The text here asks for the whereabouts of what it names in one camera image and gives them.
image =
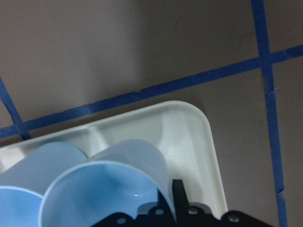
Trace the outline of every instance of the blue tape line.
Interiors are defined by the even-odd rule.
[[[263,0],[251,0],[251,5],[252,5],[253,16],[254,16],[259,55],[260,56],[268,55],[270,54],[270,48],[269,48],[269,41],[267,34],[264,2]],[[272,65],[262,67],[261,72],[266,83],[265,102],[267,108],[267,127],[268,127],[268,135],[269,135],[269,142],[271,149],[274,180],[275,180],[279,226],[286,227],[287,211],[286,211],[286,202],[284,197],[282,196],[282,191],[284,190],[284,180],[283,180],[283,168],[282,168],[281,149],[280,149],[279,130],[278,130],[278,119],[276,113],[274,74],[273,74]]]
[[[263,0],[251,0],[259,55],[270,53]]]
[[[22,124],[21,117],[15,105],[13,104],[13,101],[11,100],[8,91],[4,86],[4,83],[1,78],[0,78],[0,99],[2,103],[6,106],[7,110],[9,111],[13,123],[15,124],[14,127],[11,128],[9,127],[8,131],[6,131],[6,129],[2,129],[0,131],[0,138],[2,138],[1,135],[3,135],[4,133],[7,133],[6,136],[10,136],[14,132],[14,135],[20,134],[23,140],[30,139],[28,131],[25,129],[24,125]]]
[[[286,201],[282,195],[284,190],[282,158],[280,150],[278,119],[276,113],[276,94],[274,91],[274,77],[271,66],[261,69],[266,82],[265,102],[267,107],[267,127],[271,149],[272,165],[275,179],[276,201],[278,205],[279,226],[287,226]]]
[[[184,89],[190,86],[199,85],[208,81],[221,79],[234,74],[242,73],[249,70],[271,66],[272,64],[283,62],[292,58],[303,56],[303,45],[289,48],[287,50],[271,53],[269,55],[259,56],[250,60],[242,61],[229,66],[224,66],[219,69],[198,73],[193,76],[173,80],[164,84],[155,85],[143,89],[138,93],[128,93],[121,96],[116,96],[110,99],[102,100],[89,105],[84,105],[67,110],[62,113],[54,113],[48,116],[37,118],[28,122],[16,124],[19,128],[21,126],[26,130],[34,130],[48,125],[60,123],[63,121],[71,120],[77,117],[82,117],[88,114],[93,114],[99,111],[107,110],[110,108],[122,106],[125,104],[137,102],[150,97],[162,95],[179,89]],[[12,135],[11,128],[0,129],[0,139]]]

